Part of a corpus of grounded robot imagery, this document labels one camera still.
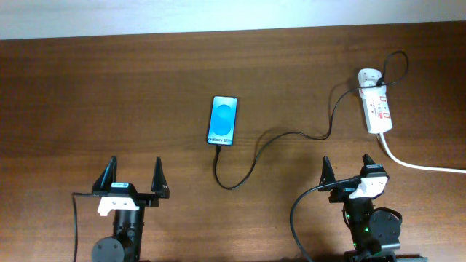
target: robotic arm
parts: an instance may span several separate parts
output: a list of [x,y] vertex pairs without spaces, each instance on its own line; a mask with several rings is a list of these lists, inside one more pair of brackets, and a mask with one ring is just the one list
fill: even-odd
[[163,175],[162,161],[157,157],[152,194],[138,193],[131,183],[117,183],[117,158],[113,156],[107,168],[92,187],[100,195],[98,212],[107,216],[115,210],[114,230],[92,249],[92,262],[136,262],[141,254],[141,239],[146,207],[158,207],[159,199],[170,197],[170,189]]
[[[355,251],[344,254],[347,262],[361,261],[427,261],[427,258],[397,259],[394,251],[400,248],[402,216],[386,207],[374,209],[372,200],[384,193],[390,177],[380,164],[368,154],[359,176],[346,183],[328,186],[319,191],[330,191],[330,203],[343,203],[343,219],[351,231]],[[335,182],[328,157],[323,158],[320,185]]]

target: blue screen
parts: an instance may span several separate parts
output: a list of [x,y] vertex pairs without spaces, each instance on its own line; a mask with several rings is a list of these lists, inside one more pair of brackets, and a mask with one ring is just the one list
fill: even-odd
[[236,98],[220,96],[213,98],[208,143],[227,146],[233,144],[237,103]]

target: black cable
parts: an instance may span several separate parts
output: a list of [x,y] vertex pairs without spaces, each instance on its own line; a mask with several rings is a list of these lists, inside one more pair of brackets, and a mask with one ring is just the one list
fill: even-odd
[[97,194],[92,193],[71,193],[71,198],[73,199],[73,211],[74,211],[74,256],[73,262],[76,262],[76,258],[78,256],[78,209],[76,207],[76,197],[99,197]]
[[344,224],[347,225],[348,228],[350,228],[350,222],[348,222],[348,218],[347,218],[347,211],[343,209],[341,212],[343,213]]
[[236,188],[239,188],[240,186],[242,186],[250,177],[250,174],[253,172],[254,170],[254,167],[256,166],[256,163],[262,153],[262,151],[267,147],[269,146],[272,142],[274,142],[275,140],[277,140],[278,138],[281,138],[282,136],[285,136],[285,135],[301,135],[301,136],[304,136],[305,138],[307,139],[310,139],[310,140],[316,140],[316,141],[322,141],[322,140],[325,140],[327,138],[330,137],[330,134],[332,133],[332,126],[333,126],[333,115],[335,114],[335,110],[336,110],[336,107],[338,106],[338,104],[340,103],[341,99],[343,99],[346,95],[348,95],[349,93],[355,91],[355,90],[360,90],[360,89],[365,89],[365,88],[372,88],[372,87],[380,87],[382,84],[383,84],[383,79],[385,78],[385,69],[387,67],[387,64],[388,64],[388,61],[391,57],[393,57],[394,55],[396,54],[402,54],[405,59],[406,59],[406,69],[403,73],[403,75],[393,81],[393,82],[389,82],[389,83],[385,83],[384,85],[385,86],[390,86],[392,84],[396,84],[398,83],[399,81],[403,80],[404,77],[406,76],[406,74],[408,73],[408,69],[409,69],[409,59],[408,59],[408,55],[404,52],[404,51],[401,51],[401,50],[398,50],[398,51],[395,51],[391,54],[389,54],[387,56],[387,58],[385,58],[385,62],[384,62],[384,71],[382,73],[382,77],[380,79],[382,79],[382,82],[381,84],[376,84],[374,86],[369,86],[369,87],[356,87],[356,88],[353,88],[353,89],[350,89],[348,91],[346,91],[345,93],[343,93],[343,95],[340,96],[340,98],[336,101],[335,103],[335,106],[333,107],[333,110],[332,110],[332,114],[330,116],[330,120],[329,120],[329,123],[328,123],[328,131],[326,134],[324,134],[323,136],[321,137],[313,137],[313,136],[310,136],[310,135],[307,135],[303,132],[298,132],[298,131],[289,131],[289,132],[284,132],[283,134],[280,134],[280,135],[277,135],[276,137],[272,138],[271,140],[269,140],[267,143],[265,143],[265,145],[263,145],[261,147],[261,149],[258,151],[257,155],[256,155],[256,158],[253,160],[253,164],[251,165],[250,169],[249,169],[249,172],[248,174],[246,174],[246,176],[236,185],[234,186],[224,186],[220,180],[218,179],[218,175],[217,175],[217,164],[218,164],[218,158],[219,158],[219,155],[220,155],[220,151],[221,151],[221,146],[220,145],[217,145],[216,146],[216,155],[215,157],[213,158],[213,175],[216,179],[216,182],[217,184],[221,187],[221,188],[224,188],[226,190],[234,190]]
[[297,206],[298,203],[301,201],[301,199],[303,199],[305,196],[307,196],[309,193],[311,193],[311,192],[313,192],[313,191],[315,191],[315,190],[318,190],[318,189],[321,189],[321,188],[325,188],[325,187],[328,187],[328,186],[335,186],[335,185],[338,185],[338,184],[340,184],[340,183],[346,183],[346,182],[355,181],[355,180],[357,180],[357,177],[349,178],[349,179],[344,179],[344,180],[340,180],[340,181],[337,181],[337,182],[328,183],[328,184],[325,184],[325,185],[313,187],[313,188],[311,188],[311,189],[305,191],[303,194],[301,194],[301,196],[299,196],[298,199],[296,199],[296,201],[294,202],[293,206],[291,207],[291,211],[290,211],[290,228],[291,228],[291,233],[293,234],[293,238],[294,238],[294,240],[296,241],[296,244],[298,245],[299,249],[300,249],[301,252],[303,253],[303,256],[307,259],[307,261],[313,262],[313,260],[311,259],[311,257],[309,256],[309,254],[306,252],[306,250],[304,249],[303,245],[302,245],[301,242],[299,241],[298,235],[296,234],[296,231],[294,230],[293,215],[294,215],[294,210],[296,209],[296,206]]

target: power strip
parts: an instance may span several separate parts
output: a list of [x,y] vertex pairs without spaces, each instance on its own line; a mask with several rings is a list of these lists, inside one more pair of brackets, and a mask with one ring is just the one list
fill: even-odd
[[[376,69],[362,69],[358,73],[359,87],[375,86],[382,74]],[[364,114],[366,115],[367,130],[371,134],[379,134],[391,130],[392,117],[388,109],[387,86],[359,89],[363,99]]]
[[382,83],[383,85],[380,87],[373,87],[376,85],[381,75],[382,74],[380,73],[380,71],[376,69],[365,68],[359,71],[359,87],[370,87],[359,89],[359,95],[363,99],[367,130],[369,131],[369,133],[377,135],[377,138],[384,147],[385,152],[387,152],[387,155],[393,161],[405,167],[415,168],[419,170],[456,172],[466,174],[466,170],[458,170],[445,167],[425,167],[415,164],[408,164],[399,160],[392,154],[392,152],[390,152],[390,149],[388,148],[387,141],[385,141],[384,136],[384,133],[386,131],[391,130],[393,128],[392,116],[390,115],[390,110],[388,109],[387,96],[385,95],[385,92],[387,91],[387,86],[384,85],[385,83]]

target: wooden table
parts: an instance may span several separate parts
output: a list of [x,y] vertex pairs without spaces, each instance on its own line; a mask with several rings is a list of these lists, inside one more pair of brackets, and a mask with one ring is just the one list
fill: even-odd
[[[141,257],[152,261],[278,261],[300,252],[291,205],[317,185],[322,157],[337,179],[359,174],[368,153],[391,179],[374,204],[403,214],[399,254],[466,256],[466,176],[394,163],[367,132],[357,94],[336,111],[322,142],[288,136],[262,155],[236,191],[216,185],[205,142],[214,95],[239,98],[235,144],[221,180],[236,183],[259,144],[287,130],[321,135],[328,108],[404,49],[408,76],[388,88],[394,155],[466,168],[466,23],[298,28],[220,33],[0,41],[0,260],[69,261],[71,192],[88,192],[118,156],[118,180],[150,190],[162,157],[171,198],[146,210]],[[387,78],[403,72],[394,58]],[[352,249],[340,204],[309,195],[296,230],[314,257]],[[80,198],[78,261],[112,231],[98,199]]]

